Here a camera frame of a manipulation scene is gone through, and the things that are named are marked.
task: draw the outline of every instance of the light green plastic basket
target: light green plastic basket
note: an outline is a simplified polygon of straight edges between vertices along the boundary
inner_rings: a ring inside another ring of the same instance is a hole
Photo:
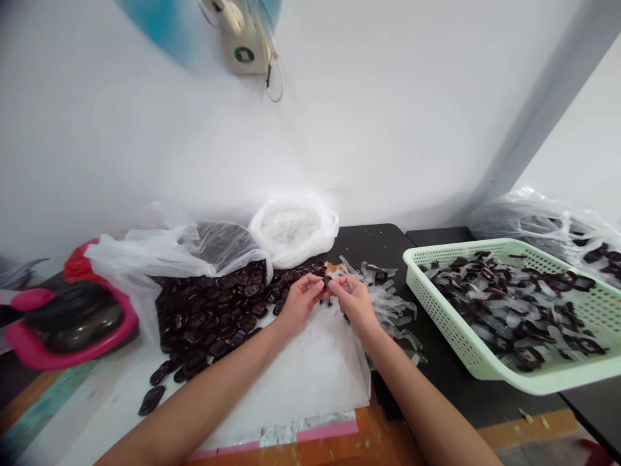
[[[587,328],[609,343],[606,355],[589,356],[587,362],[546,362],[541,369],[530,373],[514,372],[500,362],[418,267],[433,261],[445,267],[459,256],[474,259],[474,253],[480,250],[491,251],[491,257],[507,265],[530,267],[539,272],[574,271],[588,275],[516,239],[488,239],[404,252],[409,287],[474,377],[504,380],[523,392],[547,395],[621,375],[621,291],[599,280],[590,293],[571,291],[563,295],[574,302],[575,312]],[[509,254],[526,255],[527,259],[510,258]]]

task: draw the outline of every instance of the plastic bag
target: plastic bag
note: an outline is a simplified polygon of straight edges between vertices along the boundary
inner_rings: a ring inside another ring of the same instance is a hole
[[[153,203],[141,212],[141,229],[114,239],[102,235],[84,257],[93,272],[129,296],[140,319],[140,331],[159,347],[155,299],[160,286],[150,276],[222,276],[250,262],[267,261],[267,282],[272,279],[269,255],[251,233],[227,221],[192,221],[183,212]]]
[[[268,252],[275,269],[290,269],[332,249],[338,216],[318,196],[288,195],[266,202],[248,229]]]
[[[475,209],[468,228],[476,239],[520,239],[621,289],[621,263],[615,274],[606,257],[593,261],[600,252],[621,251],[621,233],[594,212],[572,210],[524,187]]]

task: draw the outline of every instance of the clear plastic bag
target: clear plastic bag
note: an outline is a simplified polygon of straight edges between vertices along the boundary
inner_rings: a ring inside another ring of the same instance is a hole
[[[602,247],[621,252],[621,233],[594,212],[573,210],[524,187],[475,209],[468,228],[476,239],[520,239],[621,289],[621,273],[610,269],[612,263],[592,257]]]
[[[269,253],[275,269],[290,269],[332,249],[338,216],[316,195],[283,195],[266,202],[248,229]]]
[[[129,296],[140,319],[140,331],[159,347],[155,299],[160,293],[151,276],[222,276],[250,262],[265,259],[267,281],[272,279],[269,255],[251,233],[227,221],[191,220],[183,212],[153,203],[142,209],[140,228],[113,238],[102,235],[84,256],[93,271]]]

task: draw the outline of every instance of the pink strip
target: pink strip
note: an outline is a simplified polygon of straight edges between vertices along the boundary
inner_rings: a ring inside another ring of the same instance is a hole
[[[358,422],[346,421],[338,424],[330,424],[324,427],[305,430],[296,434],[296,442],[309,440],[320,440],[330,437],[340,437],[344,435],[357,434]],[[231,453],[239,453],[248,450],[256,450],[259,448],[259,441],[242,443],[241,445],[232,445],[231,447],[223,447],[216,450],[200,450],[195,451],[188,461],[203,460],[205,458],[213,458],[214,456],[222,456]]]
[[[319,440],[329,437],[340,437],[343,435],[357,434],[358,422],[346,421],[338,424],[330,424],[324,427],[317,427],[303,432],[298,432],[296,441],[303,442],[308,440]]]

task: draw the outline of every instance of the floor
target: floor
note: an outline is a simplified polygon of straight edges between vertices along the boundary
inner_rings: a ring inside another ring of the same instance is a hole
[[[554,441],[535,442],[497,450],[505,466],[584,466],[589,451],[577,444],[578,439],[593,437],[580,427],[574,434]]]

